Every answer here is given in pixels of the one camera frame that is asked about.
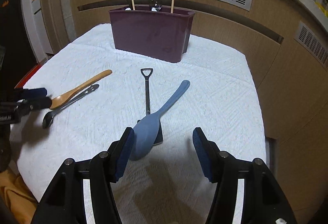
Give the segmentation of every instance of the blue rice paddle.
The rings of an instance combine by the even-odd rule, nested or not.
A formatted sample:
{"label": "blue rice paddle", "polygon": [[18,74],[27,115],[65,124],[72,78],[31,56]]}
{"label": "blue rice paddle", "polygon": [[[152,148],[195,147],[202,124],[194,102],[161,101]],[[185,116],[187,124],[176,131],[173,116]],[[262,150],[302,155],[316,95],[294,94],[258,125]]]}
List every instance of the blue rice paddle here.
{"label": "blue rice paddle", "polygon": [[134,126],[134,143],[130,160],[139,160],[150,152],[158,134],[160,117],[178,101],[189,86],[190,82],[188,80],[182,81],[175,93],[157,112],[145,116]]}

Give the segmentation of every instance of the table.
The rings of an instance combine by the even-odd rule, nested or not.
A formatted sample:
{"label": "table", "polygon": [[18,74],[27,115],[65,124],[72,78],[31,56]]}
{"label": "table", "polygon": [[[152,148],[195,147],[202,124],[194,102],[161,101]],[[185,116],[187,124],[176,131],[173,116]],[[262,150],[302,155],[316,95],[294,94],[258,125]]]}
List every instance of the table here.
{"label": "table", "polygon": [[[124,176],[112,184],[122,222],[204,223],[216,184],[204,177],[192,144],[201,127],[208,140],[236,158],[265,160],[261,109],[245,56],[226,45],[190,36],[188,50],[176,64],[116,50],[110,24],[98,25],[70,43],[26,83],[45,87],[52,97],[111,69],[100,87],[62,111],[48,130],[48,109],[32,112],[11,127],[13,156],[39,201],[66,158],[90,159],[118,140],[126,127],[145,116],[141,68],[152,67],[150,108],[158,110],[182,80],[191,85],[161,118],[164,142],[138,161],[129,161]],[[94,223],[89,181],[84,181],[88,223]],[[243,181],[238,183],[234,223],[240,223]]]}

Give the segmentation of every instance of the black shovel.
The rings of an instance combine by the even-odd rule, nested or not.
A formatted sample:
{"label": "black shovel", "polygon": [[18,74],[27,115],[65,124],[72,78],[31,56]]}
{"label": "black shovel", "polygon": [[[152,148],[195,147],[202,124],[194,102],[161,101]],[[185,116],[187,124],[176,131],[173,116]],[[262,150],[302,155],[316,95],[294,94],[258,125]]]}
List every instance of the black shovel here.
{"label": "black shovel", "polygon": [[[145,70],[149,70],[150,73],[148,75],[144,74]],[[145,77],[145,85],[146,85],[146,115],[150,115],[150,100],[149,100],[149,77],[153,73],[152,68],[142,68],[141,74]],[[161,126],[161,121],[159,121],[159,129],[158,129],[158,134],[155,139],[155,142],[153,145],[158,145],[163,143],[163,133],[162,133],[162,126]]]}

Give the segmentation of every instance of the metal ladle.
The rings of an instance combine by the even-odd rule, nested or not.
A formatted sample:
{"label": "metal ladle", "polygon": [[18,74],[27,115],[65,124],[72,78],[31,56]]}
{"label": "metal ladle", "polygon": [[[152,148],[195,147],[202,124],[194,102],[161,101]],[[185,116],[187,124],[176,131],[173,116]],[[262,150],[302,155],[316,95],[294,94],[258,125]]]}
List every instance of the metal ladle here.
{"label": "metal ladle", "polygon": [[57,115],[59,112],[61,112],[62,110],[64,110],[66,107],[68,107],[69,105],[73,104],[74,102],[76,102],[77,100],[83,98],[84,96],[86,96],[89,93],[92,93],[94,91],[96,91],[99,87],[99,84],[94,84],[91,85],[88,89],[86,89],[85,91],[83,91],[82,93],[80,93],[79,95],[77,95],[76,97],[74,97],[73,99],[67,101],[65,104],[63,104],[60,108],[57,108],[53,111],[49,111],[43,118],[42,121],[42,128],[46,129],[49,128],[51,126],[51,124],[54,121],[54,117],[55,115]]}
{"label": "metal ladle", "polygon": [[162,0],[148,0],[148,5],[151,11],[153,11],[152,9],[160,11],[162,9]]}

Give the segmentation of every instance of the purple plastic bin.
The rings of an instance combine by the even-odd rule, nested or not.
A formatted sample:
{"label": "purple plastic bin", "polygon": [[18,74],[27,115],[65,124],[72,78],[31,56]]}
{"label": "purple plastic bin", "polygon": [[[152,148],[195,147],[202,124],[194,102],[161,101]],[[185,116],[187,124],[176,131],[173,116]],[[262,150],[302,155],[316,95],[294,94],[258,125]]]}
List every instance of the purple plastic bin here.
{"label": "purple plastic bin", "polygon": [[172,63],[187,51],[194,12],[162,7],[153,12],[148,6],[109,11],[115,48]]}

